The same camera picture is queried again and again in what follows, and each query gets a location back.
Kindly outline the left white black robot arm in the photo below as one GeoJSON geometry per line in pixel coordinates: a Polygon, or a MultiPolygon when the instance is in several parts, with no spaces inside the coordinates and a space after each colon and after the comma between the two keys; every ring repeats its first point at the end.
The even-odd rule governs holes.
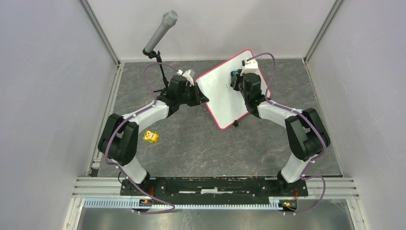
{"type": "Polygon", "coordinates": [[[111,114],[98,143],[98,151],[106,162],[115,164],[132,180],[132,189],[138,195],[150,190],[148,172],[136,158],[138,136],[157,121],[168,118],[186,104],[190,107],[209,102],[197,83],[190,83],[184,76],[173,76],[169,86],[147,106],[126,115],[111,114]]]}

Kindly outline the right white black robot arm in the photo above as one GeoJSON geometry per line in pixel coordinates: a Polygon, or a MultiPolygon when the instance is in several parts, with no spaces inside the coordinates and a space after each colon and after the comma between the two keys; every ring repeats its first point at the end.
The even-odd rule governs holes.
{"type": "Polygon", "coordinates": [[[331,140],[315,109],[297,110],[269,100],[260,84],[258,74],[231,72],[231,87],[242,94],[248,113],[286,129],[292,154],[278,172],[276,188],[281,195],[288,196],[296,189],[295,183],[304,177],[308,164],[325,154],[331,140]]]}

